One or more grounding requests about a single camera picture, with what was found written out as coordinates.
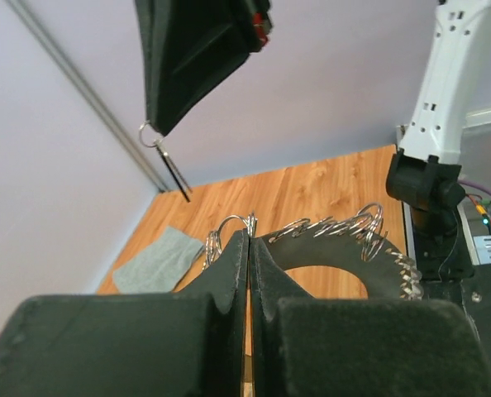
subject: folded cloth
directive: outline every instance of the folded cloth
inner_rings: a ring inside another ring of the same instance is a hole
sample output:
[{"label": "folded cloth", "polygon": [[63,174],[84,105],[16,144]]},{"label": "folded cloth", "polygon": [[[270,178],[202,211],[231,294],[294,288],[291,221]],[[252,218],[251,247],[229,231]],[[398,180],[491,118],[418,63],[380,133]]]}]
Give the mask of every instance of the folded cloth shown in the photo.
[{"label": "folded cloth", "polygon": [[113,272],[122,294],[170,292],[203,253],[203,244],[173,227]]}]

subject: metal ring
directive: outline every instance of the metal ring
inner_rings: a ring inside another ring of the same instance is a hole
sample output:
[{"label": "metal ring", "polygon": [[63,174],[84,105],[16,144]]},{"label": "metal ring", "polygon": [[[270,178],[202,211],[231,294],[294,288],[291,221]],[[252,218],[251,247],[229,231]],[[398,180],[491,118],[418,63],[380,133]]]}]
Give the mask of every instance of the metal ring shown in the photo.
[{"label": "metal ring", "polygon": [[154,147],[157,147],[159,143],[161,143],[161,141],[163,141],[163,136],[161,136],[161,134],[159,134],[158,132],[155,131],[156,134],[158,134],[158,136],[160,136],[159,139],[156,139],[154,140],[154,143],[152,145],[148,145],[147,143],[145,143],[145,141],[143,141],[143,130],[146,128],[146,126],[149,126],[150,125],[150,120],[146,120],[145,122],[143,122],[141,124],[141,126],[139,127],[139,142],[145,146],[145,147],[149,147],[150,149],[154,148]]}]

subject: bolt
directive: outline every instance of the bolt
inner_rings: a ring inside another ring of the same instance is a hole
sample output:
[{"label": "bolt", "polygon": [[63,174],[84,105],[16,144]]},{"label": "bolt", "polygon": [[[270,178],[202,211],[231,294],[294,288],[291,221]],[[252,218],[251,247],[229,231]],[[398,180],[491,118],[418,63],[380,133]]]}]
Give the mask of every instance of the bolt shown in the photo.
[{"label": "bolt", "polygon": [[477,303],[479,303],[481,300],[483,300],[483,297],[482,297],[482,296],[481,296],[481,294],[479,294],[478,292],[474,292],[474,293],[471,295],[471,300],[477,304]]}]

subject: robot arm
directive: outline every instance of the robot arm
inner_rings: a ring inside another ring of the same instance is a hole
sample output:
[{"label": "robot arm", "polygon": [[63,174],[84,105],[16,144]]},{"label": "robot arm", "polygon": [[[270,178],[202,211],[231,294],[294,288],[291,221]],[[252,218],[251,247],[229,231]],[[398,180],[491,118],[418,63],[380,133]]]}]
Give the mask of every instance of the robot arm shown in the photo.
[{"label": "robot arm", "polygon": [[467,105],[490,44],[491,0],[441,2],[417,106],[400,142],[404,155],[458,163]]}]

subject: wooden tabletop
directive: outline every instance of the wooden tabletop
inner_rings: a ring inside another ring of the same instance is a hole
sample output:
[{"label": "wooden tabletop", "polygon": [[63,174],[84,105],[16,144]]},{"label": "wooden tabletop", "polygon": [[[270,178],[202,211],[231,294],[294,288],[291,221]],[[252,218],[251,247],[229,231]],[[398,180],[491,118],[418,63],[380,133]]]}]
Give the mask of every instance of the wooden tabletop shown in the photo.
[{"label": "wooden tabletop", "polygon": [[[384,206],[384,230],[389,230],[388,239],[405,251],[400,202],[385,192],[385,178],[394,152],[394,146],[386,146],[199,186],[193,189],[191,203],[186,203],[180,192],[159,194],[98,293],[118,293],[112,272],[157,240],[167,226],[205,242],[208,232],[217,228],[226,216],[246,217],[252,211],[258,218],[256,235],[262,236],[298,218],[312,221],[329,215],[335,219],[347,218],[365,204],[377,201]],[[224,229],[224,244],[236,229],[244,227],[240,221],[233,222]],[[322,267],[320,263],[311,265],[314,266],[290,270],[288,274],[312,295],[318,298],[366,297],[365,287],[350,273]],[[175,290],[196,278],[202,266],[203,257],[194,263]]]}]

